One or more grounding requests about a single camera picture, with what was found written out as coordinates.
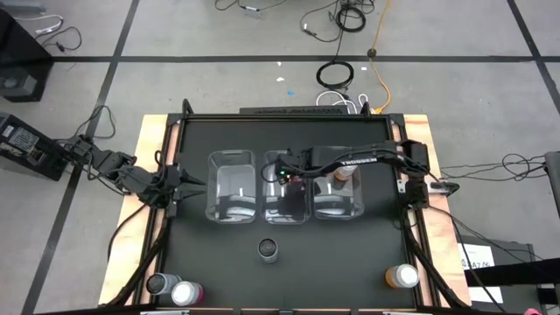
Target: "transparent bin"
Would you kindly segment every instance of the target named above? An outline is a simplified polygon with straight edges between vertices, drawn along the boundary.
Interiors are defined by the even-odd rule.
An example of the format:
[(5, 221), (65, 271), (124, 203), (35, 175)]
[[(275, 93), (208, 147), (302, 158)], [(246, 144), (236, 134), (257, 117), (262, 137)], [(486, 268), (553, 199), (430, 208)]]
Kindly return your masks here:
[(208, 157), (206, 217), (218, 223), (250, 223), (256, 217), (255, 155), (224, 150)]
[[(264, 155), (264, 163), (276, 160), (278, 154), (286, 151), (269, 151)], [(274, 165), (267, 166), (262, 170), (263, 179), (263, 198), (262, 198), (262, 217), (271, 224), (301, 224), (307, 221), (312, 215), (310, 194), (307, 193), (307, 184), (301, 179), (294, 178), (289, 183), (280, 185), (274, 174)]]
[[(343, 147), (332, 147), (343, 150)], [(358, 165), (343, 166), (325, 177), (315, 178), (313, 209), (323, 220), (350, 220), (364, 213)]]

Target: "white can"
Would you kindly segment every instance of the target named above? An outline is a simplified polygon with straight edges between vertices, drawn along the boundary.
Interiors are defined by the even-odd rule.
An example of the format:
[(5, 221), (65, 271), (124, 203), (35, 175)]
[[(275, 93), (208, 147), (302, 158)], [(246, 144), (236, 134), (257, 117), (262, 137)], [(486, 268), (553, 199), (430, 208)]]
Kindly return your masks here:
[(204, 290), (199, 283), (181, 281), (175, 284), (171, 299), (177, 306), (188, 306), (202, 301)]

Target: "metal bracket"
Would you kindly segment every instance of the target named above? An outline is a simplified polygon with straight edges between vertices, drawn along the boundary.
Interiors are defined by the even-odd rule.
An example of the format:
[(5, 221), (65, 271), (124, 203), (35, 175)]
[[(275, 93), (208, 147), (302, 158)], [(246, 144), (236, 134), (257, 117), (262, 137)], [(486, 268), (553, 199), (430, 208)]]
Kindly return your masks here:
[[(440, 181), (440, 182), (430, 182), (427, 183), (428, 185), (428, 193), (438, 193), (443, 194), (445, 197), (451, 196), (459, 189), (459, 185), (447, 181)], [(399, 193), (406, 193), (406, 181), (402, 179), (398, 179), (396, 181), (396, 188), (398, 189)]]

